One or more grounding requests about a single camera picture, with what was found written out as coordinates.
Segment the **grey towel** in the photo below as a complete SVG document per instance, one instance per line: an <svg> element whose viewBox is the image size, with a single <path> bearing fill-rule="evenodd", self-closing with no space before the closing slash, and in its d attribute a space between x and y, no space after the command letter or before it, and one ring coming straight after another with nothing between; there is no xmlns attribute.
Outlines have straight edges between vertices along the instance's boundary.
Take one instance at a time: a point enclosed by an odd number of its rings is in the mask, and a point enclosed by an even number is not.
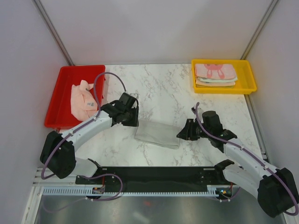
<svg viewBox="0 0 299 224"><path fill-rule="evenodd" d="M180 140L177 138L180 128L154 121L140 120L135 139L145 143L178 149Z"/></svg>

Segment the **light pink towel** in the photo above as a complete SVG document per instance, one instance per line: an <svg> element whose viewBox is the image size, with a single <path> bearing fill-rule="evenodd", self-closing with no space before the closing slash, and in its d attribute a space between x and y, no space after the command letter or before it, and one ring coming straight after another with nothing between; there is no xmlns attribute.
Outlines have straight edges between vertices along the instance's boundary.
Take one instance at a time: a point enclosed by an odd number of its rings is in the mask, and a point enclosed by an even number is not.
<svg viewBox="0 0 299 224"><path fill-rule="evenodd" d="M71 87L71 114L79 121L86 121L96 114L98 106L94 110L88 110L87 102L96 102L90 90L94 84L89 84L85 80L81 80L80 85L72 85Z"/></svg>

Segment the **orange fox towel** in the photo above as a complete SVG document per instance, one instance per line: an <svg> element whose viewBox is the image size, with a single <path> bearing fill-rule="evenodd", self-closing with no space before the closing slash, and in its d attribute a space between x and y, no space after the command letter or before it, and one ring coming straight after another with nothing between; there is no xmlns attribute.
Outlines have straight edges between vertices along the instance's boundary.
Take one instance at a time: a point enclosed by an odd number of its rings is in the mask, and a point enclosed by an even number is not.
<svg viewBox="0 0 299 224"><path fill-rule="evenodd" d="M196 81L196 85L204 87L231 87L235 86L235 82L226 82L226 83L207 83L202 81Z"/></svg>

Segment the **mint green towel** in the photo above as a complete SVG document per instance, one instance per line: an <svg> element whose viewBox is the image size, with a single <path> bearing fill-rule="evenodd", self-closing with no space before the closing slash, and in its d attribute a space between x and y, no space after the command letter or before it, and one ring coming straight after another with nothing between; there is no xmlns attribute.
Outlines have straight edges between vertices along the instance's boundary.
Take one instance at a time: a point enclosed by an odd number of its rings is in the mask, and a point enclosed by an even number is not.
<svg viewBox="0 0 299 224"><path fill-rule="evenodd" d="M205 82L205 83L230 83L230 82L235 82L238 80L237 77L232 78L232 79L209 79L209 78L196 78L196 80Z"/></svg>

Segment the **pink patterned towel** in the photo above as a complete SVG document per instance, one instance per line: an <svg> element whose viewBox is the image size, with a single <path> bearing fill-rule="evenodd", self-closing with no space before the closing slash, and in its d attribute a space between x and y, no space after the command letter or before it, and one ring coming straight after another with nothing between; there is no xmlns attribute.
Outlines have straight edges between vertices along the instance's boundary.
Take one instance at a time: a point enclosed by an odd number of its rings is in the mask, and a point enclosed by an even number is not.
<svg viewBox="0 0 299 224"><path fill-rule="evenodd" d="M200 78L226 80L237 78L236 71L231 64L195 64L195 75Z"/></svg>

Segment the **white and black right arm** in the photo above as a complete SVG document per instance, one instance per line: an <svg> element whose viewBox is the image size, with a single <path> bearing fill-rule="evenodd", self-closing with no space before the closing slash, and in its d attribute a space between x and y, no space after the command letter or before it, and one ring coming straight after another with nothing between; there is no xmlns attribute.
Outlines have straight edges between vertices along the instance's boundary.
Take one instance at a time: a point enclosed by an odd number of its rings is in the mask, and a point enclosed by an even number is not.
<svg viewBox="0 0 299 224"><path fill-rule="evenodd" d="M291 171L279 169L258 157L220 123L205 125L188 119L177 138L191 141L207 138L228 157L215 165L214 180L219 184L232 182L250 193L268 216L299 214L299 194Z"/></svg>

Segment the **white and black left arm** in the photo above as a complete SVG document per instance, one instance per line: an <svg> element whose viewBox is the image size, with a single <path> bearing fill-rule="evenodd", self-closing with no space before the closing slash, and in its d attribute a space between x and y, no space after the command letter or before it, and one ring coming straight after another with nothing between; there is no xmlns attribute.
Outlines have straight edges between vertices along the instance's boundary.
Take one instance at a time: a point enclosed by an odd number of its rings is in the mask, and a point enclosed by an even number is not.
<svg viewBox="0 0 299 224"><path fill-rule="evenodd" d="M114 100L103 105L95 115L79 125L63 133L50 132L45 140L40 161L44 165L41 179L46 180L53 176L64 179L74 174L85 176L92 183L97 184L102 179L99 164L93 159L80 159L76 151L88 140L114 125L137 127L139 102Z"/></svg>

